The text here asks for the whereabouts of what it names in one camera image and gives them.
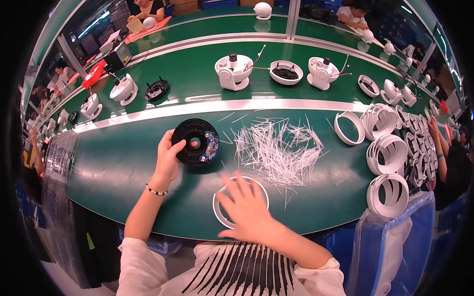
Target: woman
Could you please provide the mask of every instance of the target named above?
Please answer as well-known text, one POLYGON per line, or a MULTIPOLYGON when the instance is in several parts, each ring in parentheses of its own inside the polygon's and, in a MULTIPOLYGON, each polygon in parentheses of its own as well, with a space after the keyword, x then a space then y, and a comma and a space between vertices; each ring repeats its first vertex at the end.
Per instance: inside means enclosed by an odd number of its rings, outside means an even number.
POLYGON ((237 183, 222 175, 232 199, 222 192, 216 196, 236 224, 217 236, 240 242, 198 244, 194 267, 168 280, 164 258, 149 250, 146 241, 163 195, 178 175, 176 154, 186 145, 185 140, 171 145, 173 131, 160 141, 155 173, 125 223, 125 238, 118 247, 122 257, 117 296, 345 295, 339 262, 325 248, 273 219, 260 187, 247 184, 239 171, 237 183))
POLYGON ((133 18, 138 18, 143 22, 145 18, 152 17, 159 22, 164 18, 164 5, 162 0, 135 0, 135 4, 140 7, 140 13, 134 16, 129 16, 127 23, 133 18))
POLYGON ((442 210, 452 204, 467 191, 473 173, 473 140, 469 151, 458 142, 449 146, 438 129, 434 116, 428 121, 428 128, 436 146, 438 172, 436 172, 435 199, 436 210, 442 210))
POLYGON ((23 185, 27 196, 37 205, 41 206, 43 203, 43 200, 41 198, 41 182, 43 181, 43 178, 41 177, 41 174, 43 173, 44 167, 43 161, 41 159, 41 154, 39 153, 36 142, 37 136, 38 134, 36 133, 36 130, 33 129, 30 134, 29 140, 31 142, 31 145, 33 146, 32 155, 35 156, 35 165, 33 168, 29 168, 26 166, 23 166, 21 168, 20 182, 21 185, 23 185))

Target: white shirt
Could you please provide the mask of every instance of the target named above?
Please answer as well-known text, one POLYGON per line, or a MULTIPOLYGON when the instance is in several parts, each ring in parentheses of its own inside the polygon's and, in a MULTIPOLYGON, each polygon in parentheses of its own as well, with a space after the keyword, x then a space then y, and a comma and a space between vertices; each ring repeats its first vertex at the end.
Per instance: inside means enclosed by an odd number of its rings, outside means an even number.
POLYGON ((349 20, 351 20, 355 23, 367 25, 367 22, 365 21, 365 19, 363 17, 362 18, 354 17, 354 15, 352 14, 350 6, 341 6, 341 7, 339 7, 339 9, 336 12, 336 15, 339 17, 339 20, 341 20, 341 18, 340 18, 341 14, 345 14, 349 18, 349 20))
POLYGON ((117 296, 345 296, 335 258, 319 269, 306 269, 261 245, 205 242, 194 248, 194 267, 168 280, 164 258, 144 241, 127 237, 118 249, 117 296))
POLYGON ((74 74, 74 71, 70 67, 64 67, 64 74, 66 74, 67 78, 71 78, 74 74))

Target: circuit board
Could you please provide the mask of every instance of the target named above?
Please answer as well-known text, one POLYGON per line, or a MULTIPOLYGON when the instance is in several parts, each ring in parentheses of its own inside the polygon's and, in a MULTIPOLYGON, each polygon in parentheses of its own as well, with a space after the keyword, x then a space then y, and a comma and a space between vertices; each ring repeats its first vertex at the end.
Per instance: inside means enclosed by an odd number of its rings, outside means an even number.
POLYGON ((216 157, 217 151, 219 149, 219 137, 214 133, 206 131, 204 134, 207 140, 207 149, 206 152, 201 156, 202 162, 211 162, 214 157, 216 157))

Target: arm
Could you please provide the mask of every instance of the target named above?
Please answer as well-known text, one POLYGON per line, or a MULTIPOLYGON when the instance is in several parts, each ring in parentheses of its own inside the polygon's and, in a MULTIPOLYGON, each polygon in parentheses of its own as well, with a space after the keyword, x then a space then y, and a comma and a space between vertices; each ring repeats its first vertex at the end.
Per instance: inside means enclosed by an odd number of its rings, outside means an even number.
POLYGON ((351 21, 349 17, 345 15, 344 13, 341 13, 339 15, 339 20, 350 27, 359 28, 361 30, 369 29, 369 27, 365 24, 359 24, 354 21, 351 21))
POLYGON ((149 18, 152 17, 156 20, 156 22, 159 22, 164 19, 164 8, 160 8, 156 11, 156 14, 149 14, 149 13, 144 13, 140 12, 137 14, 137 18, 139 19, 144 19, 144 18, 149 18))
MULTIPOLYGON (((158 145, 155 172, 148 183, 148 186, 154 191, 166 192, 170 183, 178 175, 176 154, 184 148, 186 141, 182 140, 171 146, 173 131, 167 131, 158 145)), ((143 190, 140 199, 128 215, 124 237, 137 238, 146 242, 162 202, 163 196, 153 194, 148 189, 143 190)))
POLYGON ((38 134, 36 133, 36 130, 33 129, 33 131, 30 134, 30 141, 31 141, 31 145, 33 146, 33 154, 36 155, 35 157, 36 174, 39 176, 43 172, 44 167, 43 167, 43 160, 41 159, 41 154, 39 153, 38 145, 36 142, 37 136, 38 134))
MULTIPOLYGON (((444 153, 443 146, 441 145, 441 140, 440 140, 440 138, 443 138, 443 137, 441 136, 441 133, 438 129, 438 124, 434 116, 431 116, 431 120, 428 121, 428 130, 429 130, 429 133, 431 134, 431 137, 435 141, 436 157, 437 157, 438 155, 444 153)), ((446 184, 446 174, 447 174, 446 157, 447 155, 444 155, 438 158, 439 179, 441 182, 445 184, 446 184)))
POLYGON ((236 224, 236 228, 224 230, 218 237, 230 237, 265 245, 292 258, 307 269, 321 268, 332 258, 331 253, 325 248, 299 236, 273 219, 263 202, 260 187, 254 184, 252 192, 240 172, 236 171, 235 175, 238 183, 231 181, 227 175, 222 175, 233 201, 222 192, 217 192, 216 196, 236 224))

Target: blue plastic bin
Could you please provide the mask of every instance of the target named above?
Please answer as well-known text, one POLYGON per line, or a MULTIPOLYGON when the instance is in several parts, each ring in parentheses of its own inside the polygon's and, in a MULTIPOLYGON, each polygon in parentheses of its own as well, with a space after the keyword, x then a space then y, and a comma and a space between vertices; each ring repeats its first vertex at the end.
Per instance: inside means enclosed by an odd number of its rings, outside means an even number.
POLYGON ((389 220, 366 211, 356 226, 353 257, 349 279, 345 288, 347 296, 373 296, 379 285, 387 233, 398 225, 405 225, 408 218, 412 227, 403 244, 403 258, 391 281, 390 290, 384 294, 412 295, 425 269, 433 237, 435 202, 434 194, 420 192, 410 201, 405 212, 389 220))
POLYGON ((237 6, 237 0, 207 0, 203 1, 202 9, 226 8, 237 6))

